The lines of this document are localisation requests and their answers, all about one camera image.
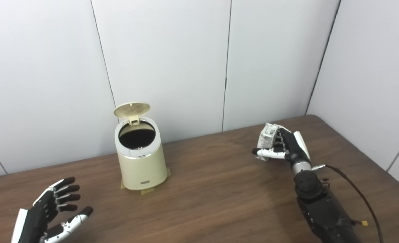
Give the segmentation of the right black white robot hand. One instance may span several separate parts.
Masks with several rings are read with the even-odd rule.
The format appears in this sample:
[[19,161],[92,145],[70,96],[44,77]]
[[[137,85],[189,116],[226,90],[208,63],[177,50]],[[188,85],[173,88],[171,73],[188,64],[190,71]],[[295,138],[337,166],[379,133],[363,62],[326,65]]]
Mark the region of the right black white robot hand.
[[290,163],[311,162],[310,155],[299,131],[291,132],[279,124],[266,123],[252,154],[260,160],[286,159]]

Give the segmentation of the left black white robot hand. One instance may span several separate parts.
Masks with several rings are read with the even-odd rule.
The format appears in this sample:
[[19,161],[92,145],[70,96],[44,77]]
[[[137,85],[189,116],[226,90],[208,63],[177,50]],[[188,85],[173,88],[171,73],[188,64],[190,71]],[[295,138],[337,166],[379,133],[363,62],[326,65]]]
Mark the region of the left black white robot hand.
[[48,186],[33,202],[31,208],[20,209],[11,236],[12,243],[60,243],[76,231],[93,213],[86,206],[82,211],[52,228],[49,224],[64,211],[76,211],[72,201],[81,199],[75,177],[68,177]]

